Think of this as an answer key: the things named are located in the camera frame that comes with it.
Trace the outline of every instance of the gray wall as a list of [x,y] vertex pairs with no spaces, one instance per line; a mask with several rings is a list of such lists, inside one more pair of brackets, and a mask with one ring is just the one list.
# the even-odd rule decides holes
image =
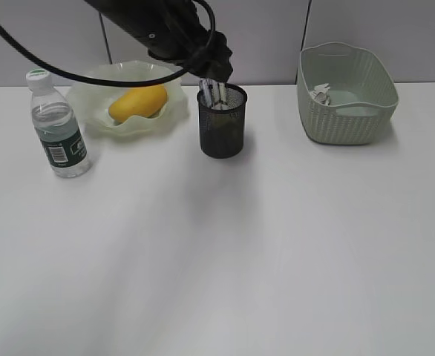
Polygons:
[[[82,0],[0,0],[0,23],[39,58],[63,69],[83,72],[108,62],[99,14]],[[35,67],[0,37],[0,86],[25,85],[24,75]]]
[[435,0],[313,0],[305,47],[372,50],[397,82],[435,82]]
[[[294,82],[308,1],[210,0],[218,30],[235,52],[232,82]],[[83,0],[0,0],[0,22],[39,57],[66,70],[83,73],[108,62],[98,13]],[[151,61],[121,29],[108,21],[105,29],[114,62]],[[372,50],[397,82],[435,81],[435,0],[313,0],[305,46],[329,41]],[[33,67],[0,39],[0,85],[24,85]]]
[[[234,50],[231,82],[295,83],[308,1],[209,0],[217,29],[226,35]],[[201,18],[206,19],[204,12]],[[115,24],[105,21],[105,29],[114,62],[151,61],[146,49]],[[187,76],[183,82],[194,84],[197,80]]]

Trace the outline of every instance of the water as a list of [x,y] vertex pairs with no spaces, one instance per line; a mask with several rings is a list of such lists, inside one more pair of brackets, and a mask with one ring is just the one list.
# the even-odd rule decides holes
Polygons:
[[[77,119],[71,107],[67,103],[57,102],[46,105],[38,105],[31,111],[33,124],[38,134],[38,137],[43,142],[67,142],[68,139],[77,135],[79,126]],[[83,146],[82,139],[76,136],[73,141],[79,140],[78,148]],[[51,165],[52,169],[60,177],[73,178],[78,177],[91,168],[91,161],[86,154],[85,157],[72,167],[55,167]]]

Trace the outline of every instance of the basket handle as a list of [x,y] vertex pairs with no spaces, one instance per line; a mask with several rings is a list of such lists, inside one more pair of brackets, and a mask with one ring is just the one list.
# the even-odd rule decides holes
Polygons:
[[367,113],[365,115],[355,115],[355,116],[377,116],[385,109],[378,105],[370,104],[369,102],[355,102],[353,104],[343,104],[343,105],[335,106],[334,108],[336,109],[336,114],[342,116],[348,116],[347,109],[351,109],[351,108],[370,109],[367,110]]
[[318,56],[350,56],[355,49],[343,42],[329,42],[311,48]]

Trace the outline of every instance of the robotic arm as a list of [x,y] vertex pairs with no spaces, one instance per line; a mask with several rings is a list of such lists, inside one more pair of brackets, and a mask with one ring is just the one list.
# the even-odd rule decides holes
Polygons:
[[[78,76],[56,68],[22,47],[1,25],[0,36],[27,59],[59,76],[94,85],[144,87],[170,82],[190,72],[202,78],[227,82],[232,74],[232,51],[226,37],[215,30],[215,18],[205,0],[85,0],[148,48],[160,61],[183,67],[162,79],[145,82],[118,82]],[[211,30],[206,30],[193,1],[209,14]]]
[[[154,59],[183,66],[203,48],[209,31],[191,0],[85,0],[148,48]],[[232,73],[226,37],[216,32],[210,48],[189,72],[227,82]]]

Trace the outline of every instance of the bottle cap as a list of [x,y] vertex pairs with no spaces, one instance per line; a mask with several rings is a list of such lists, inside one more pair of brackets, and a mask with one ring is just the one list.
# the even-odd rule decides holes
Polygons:
[[51,73],[44,69],[35,69],[26,74],[26,83],[31,90],[53,87]]

